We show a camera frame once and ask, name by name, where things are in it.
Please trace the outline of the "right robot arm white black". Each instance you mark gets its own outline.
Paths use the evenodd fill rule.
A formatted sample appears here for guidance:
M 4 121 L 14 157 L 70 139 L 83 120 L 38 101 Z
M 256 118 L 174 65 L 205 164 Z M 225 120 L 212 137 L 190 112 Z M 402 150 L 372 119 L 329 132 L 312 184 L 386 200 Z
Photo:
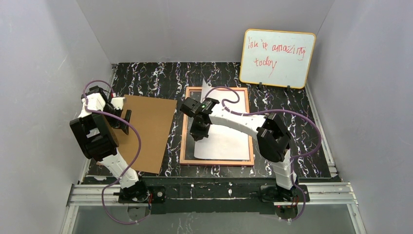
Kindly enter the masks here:
M 224 126 L 246 134 L 257 140 L 259 153 L 270 161 L 276 174 L 276 185 L 291 190 L 296 181 L 290 162 L 289 133 L 281 118 L 271 113 L 268 116 L 253 113 L 237 113 L 225 106 L 218 107 L 219 101 L 205 98 L 203 102 L 186 98 L 179 110 L 192 118 L 189 134 L 195 141 L 209 136 L 212 125 Z

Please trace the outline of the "brown backing board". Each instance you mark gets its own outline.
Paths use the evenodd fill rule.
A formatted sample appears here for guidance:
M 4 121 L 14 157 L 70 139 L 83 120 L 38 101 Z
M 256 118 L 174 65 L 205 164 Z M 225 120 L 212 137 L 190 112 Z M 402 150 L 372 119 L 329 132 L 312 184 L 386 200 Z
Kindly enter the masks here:
M 177 101 L 157 97 L 124 95 L 122 117 L 131 110 L 130 124 L 141 138 L 141 150 L 132 169 L 159 174 L 166 151 Z

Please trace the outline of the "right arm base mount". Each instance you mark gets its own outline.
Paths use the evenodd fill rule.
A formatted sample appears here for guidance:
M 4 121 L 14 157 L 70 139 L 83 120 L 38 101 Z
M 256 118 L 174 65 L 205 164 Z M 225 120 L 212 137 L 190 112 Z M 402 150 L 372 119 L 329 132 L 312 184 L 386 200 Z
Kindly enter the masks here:
M 290 205 L 296 205 L 299 202 L 309 202 L 310 196 L 306 186 L 301 186 L 302 191 L 296 187 L 292 187 L 290 190 L 284 189 L 279 186 L 267 186 L 260 187 L 259 198 L 262 202 L 287 202 Z

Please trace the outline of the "pink wooden photo frame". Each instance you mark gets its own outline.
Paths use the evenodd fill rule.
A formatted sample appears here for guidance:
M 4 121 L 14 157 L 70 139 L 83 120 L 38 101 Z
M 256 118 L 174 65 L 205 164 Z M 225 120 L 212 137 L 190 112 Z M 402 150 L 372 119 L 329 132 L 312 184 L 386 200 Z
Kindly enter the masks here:
M 186 97 L 191 97 L 195 100 L 201 100 L 201 87 L 188 87 L 186 88 Z M 181 150 L 179 156 L 179 163 L 182 165 L 223 165 L 223 166 L 253 166 L 253 161 L 215 161 L 215 160 L 200 160 L 194 157 L 194 145 L 195 141 L 190 136 L 190 127 L 193 118 L 189 118 L 187 115 L 183 115 L 183 130 L 182 130 L 182 140 L 181 140 Z

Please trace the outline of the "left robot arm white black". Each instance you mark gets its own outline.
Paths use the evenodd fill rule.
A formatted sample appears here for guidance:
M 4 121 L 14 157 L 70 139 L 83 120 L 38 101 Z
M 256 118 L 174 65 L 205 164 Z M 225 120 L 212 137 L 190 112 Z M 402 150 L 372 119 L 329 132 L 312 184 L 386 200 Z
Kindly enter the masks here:
M 106 96 L 105 90 L 94 86 L 82 94 L 82 110 L 70 121 L 69 126 L 84 156 L 104 165 L 116 178 L 121 188 L 129 189 L 139 182 L 138 174 L 126 163 L 119 150 L 114 130 L 129 134 L 132 110 L 126 110 L 122 118 L 126 99 L 115 94 Z

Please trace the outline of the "sky and sea photo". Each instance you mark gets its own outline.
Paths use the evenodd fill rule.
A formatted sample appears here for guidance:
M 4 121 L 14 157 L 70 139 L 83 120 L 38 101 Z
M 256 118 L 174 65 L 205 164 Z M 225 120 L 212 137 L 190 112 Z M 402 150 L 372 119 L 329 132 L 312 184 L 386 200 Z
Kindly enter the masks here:
M 229 99 L 236 103 L 226 103 L 230 110 L 240 113 L 249 112 L 249 100 L 246 88 L 232 87 L 232 91 L 224 88 L 207 93 L 212 87 L 205 81 L 202 83 L 201 99 L 205 97 L 218 101 Z M 212 125 L 208 132 L 208 138 L 195 142 L 194 157 L 200 160 L 215 161 L 253 161 L 252 138 L 221 125 Z

